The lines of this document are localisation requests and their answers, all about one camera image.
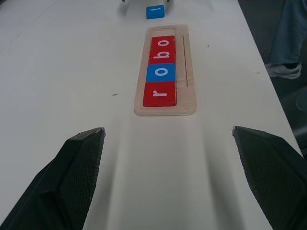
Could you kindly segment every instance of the blue letter block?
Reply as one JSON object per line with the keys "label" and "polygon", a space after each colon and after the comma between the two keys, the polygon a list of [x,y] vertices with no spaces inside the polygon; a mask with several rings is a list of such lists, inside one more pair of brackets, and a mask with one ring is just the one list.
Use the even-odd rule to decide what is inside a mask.
{"label": "blue letter block", "polygon": [[148,65],[146,82],[176,82],[176,69],[174,63]]}
{"label": "blue letter block", "polygon": [[164,5],[146,7],[147,19],[164,18],[164,17],[165,17]]}

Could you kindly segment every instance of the jeans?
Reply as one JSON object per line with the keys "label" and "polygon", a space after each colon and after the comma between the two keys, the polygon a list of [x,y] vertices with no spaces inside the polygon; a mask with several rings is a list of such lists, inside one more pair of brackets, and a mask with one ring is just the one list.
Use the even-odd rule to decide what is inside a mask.
{"label": "jeans", "polygon": [[298,61],[307,36],[307,0],[286,0],[272,45],[270,63]]}

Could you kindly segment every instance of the gray sneaker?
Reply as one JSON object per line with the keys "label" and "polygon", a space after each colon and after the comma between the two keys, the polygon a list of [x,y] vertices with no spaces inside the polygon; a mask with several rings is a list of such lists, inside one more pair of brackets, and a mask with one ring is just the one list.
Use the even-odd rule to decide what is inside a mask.
{"label": "gray sneaker", "polygon": [[294,69],[289,69],[284,65],[273,65],[273,64],[266,64],[265,68],[269,74],[270,78],[280,77],[285,79],[296,79],[301,75],[302,63],[299,62],[297,67]]}

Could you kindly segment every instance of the wooden board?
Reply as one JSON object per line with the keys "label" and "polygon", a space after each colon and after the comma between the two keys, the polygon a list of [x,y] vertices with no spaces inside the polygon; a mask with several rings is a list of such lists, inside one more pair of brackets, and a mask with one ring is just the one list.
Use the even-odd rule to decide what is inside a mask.
{"label": "wooden board", "polygon": [[[156,36],[168,35],[175,35],[176,40],[177,104],[169,107],[144,107],[143,95],[151,39]],[[195,113],[196,93],[194,87],[189,33],[186,25],[151,27],[147,30],[134,100],[134,111],[136,114],[141,116],[190,115]]]}

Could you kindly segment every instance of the white table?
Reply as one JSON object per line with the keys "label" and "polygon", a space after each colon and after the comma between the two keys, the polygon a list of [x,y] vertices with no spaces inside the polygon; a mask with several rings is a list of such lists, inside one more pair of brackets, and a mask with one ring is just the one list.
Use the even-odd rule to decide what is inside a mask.
{"label": "white table", "polygon": [[[271,229],[232,127],[299,148],[236,0],[175,0],[156,20],[145,19],[150,1],[131,2],[125,17],[117,0],[37,4],[0,8],[0,222],[66,139],[105,127],[84,229]],[[133,101],[145,31],[169,24],[189,26],[197,112],[140,117]]]}

